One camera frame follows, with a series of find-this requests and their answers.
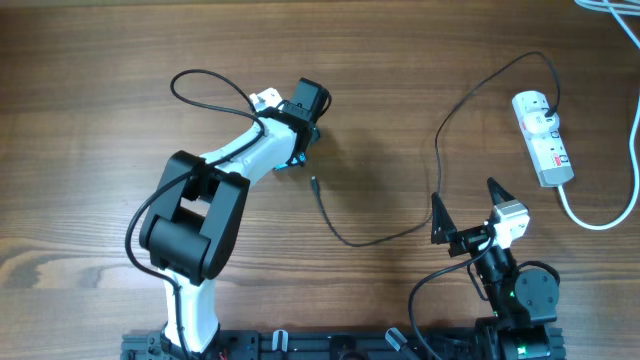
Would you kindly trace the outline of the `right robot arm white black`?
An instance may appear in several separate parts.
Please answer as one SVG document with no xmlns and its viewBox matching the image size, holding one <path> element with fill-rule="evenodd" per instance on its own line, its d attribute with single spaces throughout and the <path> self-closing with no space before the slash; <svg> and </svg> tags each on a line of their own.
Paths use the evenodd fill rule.
<svg viewBox="0 0 640 360">
<path fill-rule="evenodd" d="M 495 179 L 487 186 L 490 216 L 466 230 L 456 228 L 439 194 L 431 196 L 431 241 L 447 244 L 451 257 L 471 256 L 468 273 L 479 276 L 472 283 L 494 312 L 470 329 L 436 338 L 448 359 L 564 359 L 562 330 L 551 326 L 557 320 L 559 273 L 541 261 L 515 260 L 511 245 L 529 225 L 528 208 Z"/>
</svg>

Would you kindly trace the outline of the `white USB charger plug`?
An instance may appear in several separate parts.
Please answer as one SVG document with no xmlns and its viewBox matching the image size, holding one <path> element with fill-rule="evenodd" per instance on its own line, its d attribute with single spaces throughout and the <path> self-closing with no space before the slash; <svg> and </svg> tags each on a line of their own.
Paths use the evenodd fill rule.
<svg viewBox="0 0 640 360">
<path fill-rule="evenodd" d="M 542 136 L 555 131 L 559 127 L 556 115 L 546 116 L 544 111 L 526 113 L 520 119 L 521 129 L 527 138 Z"/>
</svg>

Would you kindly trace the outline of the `white power strip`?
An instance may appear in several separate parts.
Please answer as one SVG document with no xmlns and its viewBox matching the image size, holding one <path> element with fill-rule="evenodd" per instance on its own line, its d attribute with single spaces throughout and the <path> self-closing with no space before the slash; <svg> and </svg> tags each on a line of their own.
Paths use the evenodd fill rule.
<svg viewBox="0 0 640 360">
<path fill-rule="evenodd" d="M 534 90 L 524 91 L 512 98 L 512 105 L 540 186 L 558 187 L 573 179 L 574 171 L 559 127 L 555 131 L 532 138 L 527 138 L 521 129 L 520 119 L 526 113 L 544 111 L 546 116 L 556 115 L 559 120 L 557 114 L 548 115 L 551 106 L 545 95 Z"/>
</svg>

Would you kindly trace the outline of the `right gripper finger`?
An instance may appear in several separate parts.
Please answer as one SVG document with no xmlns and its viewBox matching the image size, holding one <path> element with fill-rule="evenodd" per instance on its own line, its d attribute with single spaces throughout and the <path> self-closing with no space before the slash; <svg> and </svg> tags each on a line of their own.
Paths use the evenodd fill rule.
<svg viewBox="0 0 640 360">
<path fill-rule="evenodd" d="M 515 197 L 506 191 L 493 177 L 489 177 L 487 179 L 487 187 L 494 205 L 499 205 L 515 199 Z"/>
<path fill-rule="evenodd" d="M 431 243 L 450 243 L 457 233 L 457 228 L 451 219 L 440 195 L 434 192 L 431 195 L 432 202 L 432 229 Z"/>
</svg>

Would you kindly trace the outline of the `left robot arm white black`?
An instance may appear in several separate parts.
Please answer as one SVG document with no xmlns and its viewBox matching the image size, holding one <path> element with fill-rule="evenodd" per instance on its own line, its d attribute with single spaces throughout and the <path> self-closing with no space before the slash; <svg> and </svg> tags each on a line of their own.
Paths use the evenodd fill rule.
<svg viewBox="0 0 640 360">
<path fill-rule="evenodd" d="M 270 171 L 305 164 L 331 104 L 329 91 L 306 78 L 290 100 L 273 88 L 246 99 L 252 127 L 216 151 L 173 154 L 141 226 L 139 244 L 167 293 L 162 350 L 176 359 L 212 357 L 215 279 L 235 246 L 249 189 Z"/>
</svg>

